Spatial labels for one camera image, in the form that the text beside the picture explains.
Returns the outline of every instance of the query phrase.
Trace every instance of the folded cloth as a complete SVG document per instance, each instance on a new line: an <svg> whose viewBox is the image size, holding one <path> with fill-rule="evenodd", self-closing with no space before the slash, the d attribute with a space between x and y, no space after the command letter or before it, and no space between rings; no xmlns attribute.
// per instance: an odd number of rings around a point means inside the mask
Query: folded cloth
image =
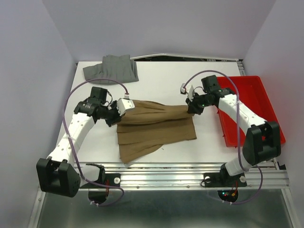
<svg viewBox="0 0 304 228"><path fill-rule="evenodd" d="M103 63L95 66L83 68L86 80L90 79L112 79L121 83L137 82L137 67L134 60L130 60L130 55L103 57ZM112 81L94 81L93 84L111 85Z"/></svg>
<svg viewBox="0 0 304 228"><path fill-rule="evenodd" d="M162 105L134 100L135 108L117 125L120 159L129 163L164 144L196 139L186 105Z"/></svg>

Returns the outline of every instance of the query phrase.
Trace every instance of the glass panel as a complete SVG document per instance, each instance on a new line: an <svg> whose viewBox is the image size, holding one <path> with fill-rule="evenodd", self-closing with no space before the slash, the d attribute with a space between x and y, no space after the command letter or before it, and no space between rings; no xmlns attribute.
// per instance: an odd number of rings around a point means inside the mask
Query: glass panel
<svg viewBox="0 0 304 228"><path fill-rule="evenodd" d="M256 190L240 190L246 200ZM249 203L230 206L217 191L126 192L114 206L90 205L87 191L74 198L46 194L39 228L288 228L292 227L281 190L262 190Z"/></svg>

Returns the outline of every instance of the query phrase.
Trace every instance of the screw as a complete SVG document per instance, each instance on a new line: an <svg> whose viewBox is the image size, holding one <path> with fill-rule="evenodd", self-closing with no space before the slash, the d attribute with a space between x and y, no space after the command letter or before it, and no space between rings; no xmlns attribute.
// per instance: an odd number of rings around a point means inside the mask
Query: screw
<svg viewBox="0 0 304 228"><path fill-rule="evenodd" d="M114 178L114 183L115 183L115 184L119 184L119 183L120 183L120 178L115 177L115 178Z"/></svg>
<svg viewBox="0 0 304 228"><path fill-rule="evenodd" d="M239 180L240 180L242 183L245 183L245 182L246 182L246 177L240 176Z"/></svg>

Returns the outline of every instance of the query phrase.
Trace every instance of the red tray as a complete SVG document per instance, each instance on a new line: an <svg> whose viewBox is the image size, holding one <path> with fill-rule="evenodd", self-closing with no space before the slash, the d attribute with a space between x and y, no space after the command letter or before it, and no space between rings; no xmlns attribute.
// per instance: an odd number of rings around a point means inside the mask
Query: red tray
<svg viewBox="0 0 304 228"><path fill-rule="evenodd" d="M263 83L259 76L233 76L230 77L236 84L240 100L254 113L267 121L277 121L276 114L268 99ZM225 77L218 77L218 83L222 88L229 87L235 92L232 84ZM219 120L222 125L225 143L227 147L238 146L237 124L224 112L219 110ZM244 144L245 134L241 132L241 145ZM286 142L280 129L281 144Z"/></svg>

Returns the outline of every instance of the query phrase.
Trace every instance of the white table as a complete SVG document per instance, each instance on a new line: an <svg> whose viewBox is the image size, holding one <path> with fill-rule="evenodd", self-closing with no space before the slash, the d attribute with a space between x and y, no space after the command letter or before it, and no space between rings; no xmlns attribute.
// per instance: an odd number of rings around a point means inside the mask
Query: white table
<svg viewBox="0 0 304 228"><path fill-rule="evenodd" d="M83 68L100 62L79 62L72 88L84 82ZM228 76L239 76L236 62L137 62L139 82L125 84L130 99L151 100L165 105L186 105L186 96L180 94L180 86L191 76L202 70L218 70ZM201 86L202 74L192 80L194 86ZM67 109L68 124L79 101L89 97L93 84L85 84L71 96ZM114 99L124 96L120 85L103 85ZM194 116L196 140L183 141L162 146L134 162L227 162L236 157L235 148L227 148L215 107L205 108L201 116ZM61 127L59 139L63 136ZM109 128L99 120L87 135L78 153L81 162L121 162L117 144L116 126Z"/></svg>

